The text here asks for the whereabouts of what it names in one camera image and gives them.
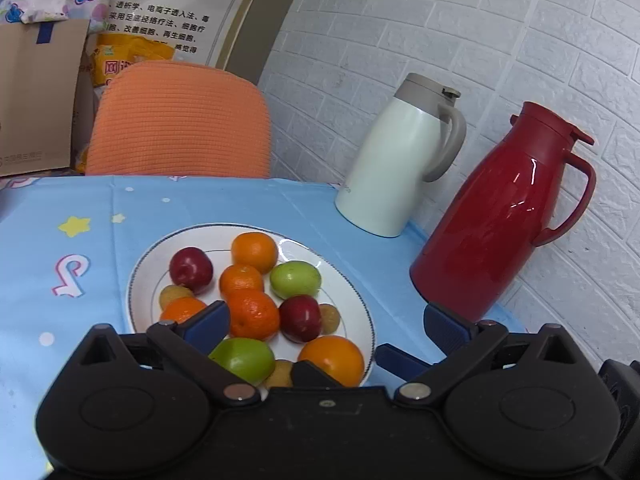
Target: green apple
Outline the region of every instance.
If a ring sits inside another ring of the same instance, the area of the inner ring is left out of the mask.
[[[245,337],[223,339],[209,359],[254,386],[271,375],[276,362],[267,343]]]
[[[322,277],[307,262],[286,262],[275,267],[270,275],[271,288],[283,300],[306,294],[315,296],[320,290]]]

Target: orange chair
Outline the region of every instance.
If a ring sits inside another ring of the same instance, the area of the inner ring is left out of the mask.
[[[267,178],[270,143],[253,84],[201,65],[144,61],[105,90],[86,174]]]

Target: table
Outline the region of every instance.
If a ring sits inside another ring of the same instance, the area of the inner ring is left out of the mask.
[[[422,332],[424,301],[408,275],[424,234],[412,224],[398,238],[358,229],[337,212],[327,184],[104,176],[5,180],[0,189],[0,478],[43,476],[47,460],[33,425],[40,399],[93,324],[126,330],[131,269],[151,244],[183,227],[241,223],[297,240],[350,279],[378,344],[427,362],[443,357]],[[63,270],[69,262],[77,276]],[[499,307],[488,317],[522,331]],[[375,367],[369,383],[395,388],[399,380]]]

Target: yellow bag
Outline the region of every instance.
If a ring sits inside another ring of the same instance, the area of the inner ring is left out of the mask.
[[[132,34],[99,34],[94,50],[94,87],[109,84],[127,66],[148,59],[171,59],[174,47]]]

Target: orange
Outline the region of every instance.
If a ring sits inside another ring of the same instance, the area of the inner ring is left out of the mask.
[[[182,323],[206,306],[206,303],[197,298],[185,296],[169,303],[162,311],[160,319],[173,319],[176,323]]]
[[[278,261],[278,247],[264,233],[242,233],[231,243],[231,257],[235,264],[251,265],[266,274]]]
[[[220,294],[226,298],[234,290],[252,288],[264,291],[262,275],[255,267],[249,265],[233,264],[228,266],[220,274]]]
[[[309,341],[298,361],[311,361],[342,386],[354,388],[364,373],[364,359],[360,349],[339,335],[325,335]]]
[[[280,313],[261,290],[235,290],[226,298],[231,313],[230,332],[235,337],[265,340],[280,328]]]

